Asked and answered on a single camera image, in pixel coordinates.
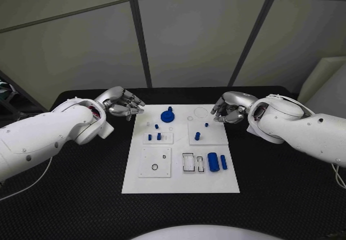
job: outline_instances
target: blue part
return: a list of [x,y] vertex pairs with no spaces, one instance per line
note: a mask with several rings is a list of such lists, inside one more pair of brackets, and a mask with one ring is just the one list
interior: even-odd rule
[[200,132],[196,132],[194,140],[197,141],[200,139]]
[[207,153],[207,162],[209,162],[209,169],[210,172],[217,172],[220,170],[217,155],[215,152]]
[[167,108],[167,111],[164,111],[160,114],[160,119],[164,123],[170,123],[174,120],[174,113],[173,113],[171,106]]
[[227,164],[226,164],[225,155],[220,155],[220,164],[222,164],[222,169],[223,169],[223,170],[227,170]]

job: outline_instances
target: table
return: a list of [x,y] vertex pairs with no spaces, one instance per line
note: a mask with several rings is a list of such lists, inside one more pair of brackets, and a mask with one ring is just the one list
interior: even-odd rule
[[[75,96],[93,99],[102,91],[66,91],[53,107]],[[213,104],[226,91],[291,96],[279,86],[129,91],[147,104]],[[80,146],[67,142],[40,182],[0,202],[1,239],[131,239],[165,227],[209,224],[310,240],[344,229],[346,191],[330,165],[287,143],[249,134],[246,120],[225,125],[240,193],[121,194],[134,119],[109,116],[108,122],[115,128],[108,138]],[[0,196],[31,184],[46,165],[7,179]]]

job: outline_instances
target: black tablecloth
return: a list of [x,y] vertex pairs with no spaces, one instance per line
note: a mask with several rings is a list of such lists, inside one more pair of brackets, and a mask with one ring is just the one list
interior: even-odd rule
[[[53,107],[75,96],[93,99],[102,91],[63,92]],[[226,91],[289,96],[276,86],[129,91],[147,104],[213,104]],[[129,239],[160,228],[210,224],[310,240],[344,228],[346,191],[330,165],[287,143],[249,134],[246,120],[225,125],[239,194],[121,194],[134,121],[109,116],[115,130],[108,138],[80,146],[67,142],[40,182],[0,201],[1,239]],[[0,197],[31,184],[46,165],[7,179]]]

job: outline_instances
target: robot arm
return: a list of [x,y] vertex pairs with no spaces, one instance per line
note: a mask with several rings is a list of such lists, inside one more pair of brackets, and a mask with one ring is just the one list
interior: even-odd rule
[[346,119],[326,114],[314,114],[301,103],[288,97],[269,95],[251,102],[253,96],[226,92],[210,111],[217,112],[215,121],[238,123],[248,114],[246,131],[275,144],[284,141],[298,151],[327,163],[346,167]]
[[26,118],[0,129],[0,181],[30,169],[54,156],[66,141],[86,144],[98,135],[114,131],[106,111],[125,116],[144,110],[144,102],[119,86],[106,90],[95,100],[66,100],[52,112]]

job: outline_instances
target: robotic hand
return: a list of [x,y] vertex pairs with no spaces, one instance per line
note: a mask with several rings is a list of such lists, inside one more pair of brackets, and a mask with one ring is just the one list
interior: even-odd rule
[[141,114],[144,102],[121,86],[108,89],[95,100],[67,99],[53,110],[0,128],[0,182],[52,156],[66,141],[79,145],[114,131],[106,111],[114,116]]
[[294,99],[271,94],[262,99],[229,91],[210,114],[215,121],[233,123],[248,115],[246,131],[275,144],[289,146],[327,163],[346,167],[346,119],[313,111]]

